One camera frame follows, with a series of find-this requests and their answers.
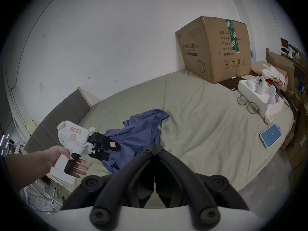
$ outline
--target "black cable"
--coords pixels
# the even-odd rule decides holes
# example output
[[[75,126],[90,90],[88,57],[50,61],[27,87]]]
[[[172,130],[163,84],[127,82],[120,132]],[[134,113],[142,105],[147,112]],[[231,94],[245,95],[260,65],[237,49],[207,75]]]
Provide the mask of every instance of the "black cable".
[[[36,25],[37,21],[39,20],[39,18],[41,17],[41,15],[44,13],[44,11],[47,9],[47,7],[51,4],[52,1],[53,1],[53,0],[51,0],[51,1],[48,3],[48,5],[45,7],[45,9],[42,11],[42,13],[39,15],[39,17],[37,18],[36,22],[34,23],[32,29],[31,29],[31,31],[30,31],[30,33],[29,33],[29,35],[28,35],[28,37],[27,37],[27,39],[26,39],[26,41],[25,41],[25,44],[24,44],[24,46],[23,46],[23,48],[22,48],[22,52],[21,52],[21,55],[20,55],[20,58],[19,58],[19,63],[18,63],[18,68],[17,68],[17,74],[16,74],[15,85],[14,85],[12,88],[10,88],[9,82],[8,82],[8,78],[7,78],[7,64],[6,64],[6,67],[5,67],[5,68],[6,68],[6,83],[7,83],[7,87],[9,88],[10,97],[11,97],[12,102],[13,102],[13,100],[14,100],[15,103],[16,103],[16,106],[15,106],[15,104],[14,104],[14,102],[13,102],[13,106],[14,106],[14,108],[15,108],[16,111],[17,111],[17,110],[19,111],[20,115],[18,114],[18,112],[17,112],[17,114],[18,114],[19,118],[21,119],[21,121],[23,121],[23,125],[24,125],[24,126],[26,126],[27,123],[25,122],[25,119],[23,118],[23,116],[22,116],[22,114],[21,114],[21,112],[20,112],[20,110],[19,110],[19,108],[18,108],[18,106],[17,106],[17,102],[16,102],[16,100],[15,100],[15,97],[14,97],[14,94],[13,94],[12,90],[13,90],[13,88],[15,88],[16,85],[17,85],[17,78],[18,78],[18,72],[19,72],[20,61],[21,61],[21,57],[22,57],[23,51],[24,51],[24,49],[25,49],[25,46],[26,46],[26,44],[27,44],[27,41],[28,41],[28,39],[29,39],[29,36],[30,36],[30,34],[31,34],[31,32],[32,32],[32,30],[33,30],[33,28],[34,28],[34,26]]]

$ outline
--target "woman's hand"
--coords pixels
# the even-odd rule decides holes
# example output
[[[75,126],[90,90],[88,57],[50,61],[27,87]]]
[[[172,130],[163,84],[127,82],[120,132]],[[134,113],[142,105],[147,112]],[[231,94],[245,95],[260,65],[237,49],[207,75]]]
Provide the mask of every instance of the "woman's hand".
[[[46,156],[46,161],[48,163],[49,170],[51,167],[54,167],[54,165],[56,164],[61,154],[66,156],[69,160],[72,160],[69,150],[63,146],[55,145],[49,148],[48,150],[45,150],[44,153],[46,154],[45,156]],[[82,163],[82,164],[86,163],[86,161],[82,159],[78,159],[77,162]],[[86,166],[76,163],[75,168],[73,168],[71,175],[76,178],[81,178],[79,175],[87,174],[86,172],[79,170],[79,169],[88,170]]]

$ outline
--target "gray floor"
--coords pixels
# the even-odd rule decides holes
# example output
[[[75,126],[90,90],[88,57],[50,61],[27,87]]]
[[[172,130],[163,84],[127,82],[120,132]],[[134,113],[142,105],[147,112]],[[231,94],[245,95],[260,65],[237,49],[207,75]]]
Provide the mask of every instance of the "gray floor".
[[[293,187],[293,169],[287,153],[278,150],[270,163],[239,193],[252,212],[263,218],[272,218]]]

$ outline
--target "electrical cable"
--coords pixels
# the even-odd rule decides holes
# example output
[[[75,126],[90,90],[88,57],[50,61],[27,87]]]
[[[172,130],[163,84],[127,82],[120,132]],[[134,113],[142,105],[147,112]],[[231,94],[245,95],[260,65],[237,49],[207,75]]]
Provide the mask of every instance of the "electrical cable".
[[[47,7],[49,6],[49,4],[52,3],[52,1],[53,1],[53,0],[51,0],[51,1],[48,3],[48,5],[45,7],[45,9],[44,9],[44,10],[42,11],[42,13],[39,15],[39,17],[37,18],[37,20],[36,20],[36,22],[34,23],[33,27],[31,28],[31,31],[30,31],[30,33],[29,33],[29,35],[28,35],[28,37],[27,37],[27,39],[26,39],[26,41],[25,41],[25,44],[24,44],[24,46],[23,46],[23,48],[22,48],[21,55],[20,55],[20,58],[19,58],[19,63],[18,63],[18,68],[17,68],[17,75],[16,75],[16,82],[15,82],[15,85],[14,85],[10,90],[14,89],[14,88],[16,87],[16,85],[17,85],[17,77],[18,77],[19,65],[20,65],[22,53],[23,53],[23,51],[24,51],[24,49],[25,49],[25,46],[26,46],[27,41],[28,41],[28,39],[29,39],[29,36],[30,36],[30,34],[31,34],[32,30],[33,30],[33,28],[35,27],[37,21],[40,19],[41,15],[42,15],[42,14],[44,13],[44,11],[47,9]]]
[[[37,193],[37,191],[42,195],[42,196],[44,196],[38,189],[37,189],[37,191],[30,185],[29,186],[36,194],[38,194]],[[54,201],[56,201],[54,198],[52,198],[51,196],[49,196],[46,192],[43,192],[44,194],[46,194],[50,199],[53,199]]]
[[[68,197],[68,194],[67,194],[67,193],[65,193],[65,194],[63,194],[63,195],[61,194],[60,188],[59,188],[59,193],[60,193],[60,196],[61,196],[61,197],[63,197],[65,194],[66,194],[67,197]]]
[[[272,11],[272,13],[273,13],[274,19],[275,19],[276,24],[277,24],[277,29],[278,29],[279,37],[281,38],[281,36],[280,36],[280,31],[279,31],[279,27],[278,27],[278,23],[277,23],[275,14],[274,14],[274,12],[273,12],[273,10],[272,10],[272,7],[270,6],[270,3],[268,2],[268,0],[266,0],[266,1],[267,1],[268,5],[269,5],[269,8],[271,9],[271,11]]]
[[[48,177],[48,176],[47,176]],[[48,179],[50,179],[49,177],[48,177]],[[53,181],[52,179],[50,179],[50,181],[52,181],[53,183],[57,183],[57,182],[55,182],[55,181]],[[58,183],[57,183],[58,184]]]
[[[25,49],[25,46],[26,46],[26,44],[27,44],[27,41],[28,41],[28,39],[29,39],[29,36],[30,36],[30,34],[31,34],[31,32],[32,32],[32,30],[33,30],[33,28],[34,28],[34,26],[36,25],[36,23],[37,23],[37,21],[39,20],[39,18],[41,17],[41,15],[44,13],[44,11],[47,9],[47,7],[51,4],[51,2],[52,2],[53,0],[51,0],[49,3],[48,3],[48,5],[45,7],[45,9],[42,11],[42,13],[39,15],[39,17],[37,18],[37,20],[36,20],[36,22],[34,23],[34,25],[33,25],[33,27],[31,28],[31,31],[30,31],[30,33],[29,33],[29,35],[28,35],[28,37],[27,37],[27,39],[26,39],[26,41],[25,41],[25,44],[24,44],[24,46],[23,46],[23,48],[22,48],[22,52],[21,52],[21,55],[20,55],[20,58],[19,58],[19,63],[18,63],[18,68],[17,68],[17,74],[16,74],[16,81],[15,81],[15,85],[12,87],[12,88],[10,88],[10,86],[9,86],[9,82],[8,82],[8,77],[7,77],[7,64],[6,64],[6,83],[7,83],[7,87],[8,87],[8,89],[9,89],[9,93],[10,93],[10,97],[11,97],[11,100],[12,100],[12,103],[13,103],[13,106],[14,106],[14,108],[15,108],[15,110],[17,111],[19,111],[19,113],[20,113],[20,115],[18,114],[18,112],[17,112],[17,114],[18,114],[18,116],[19,116],[19,118],[21,119],[21,121],[23,120],[24,122],[23,122],[23,125],[26,127],[26,122],[25,122],[25,119],[22,117],[22,114],[21,114],[21,112],[20,112],[20,110],[19,110],[19,108],[18,108],[18,106],[17,106],[17,103],[16,103],[16,100],[15,100],[15,97],[14,97],[14,94],[13,94],[13,89],[16,87],[16,85],[17,85],[17,78],[18,78],[18,72],[19,72],[19,66],[20,66],[20,61],[21,61],[21,57],[22,57],[22,54],[23,54],[23,51],[24,51],[24,49]]]

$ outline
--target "white wall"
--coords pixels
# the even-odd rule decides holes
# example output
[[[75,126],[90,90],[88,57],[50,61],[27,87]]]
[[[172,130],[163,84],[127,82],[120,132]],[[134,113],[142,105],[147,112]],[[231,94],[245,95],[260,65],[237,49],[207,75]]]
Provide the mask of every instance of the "white wall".
[[[50,1],[34,1],[9,39],[10,87],[26,38]],[[264,1],[242,0],[256,59],[264,59],[266,47],[280,48]],[[39,124],[77,86],[99,101],[182,69],[174,32],[201,15],[241,21],[233,0],[53,0],[28,38],[12,90],[24,119]]]

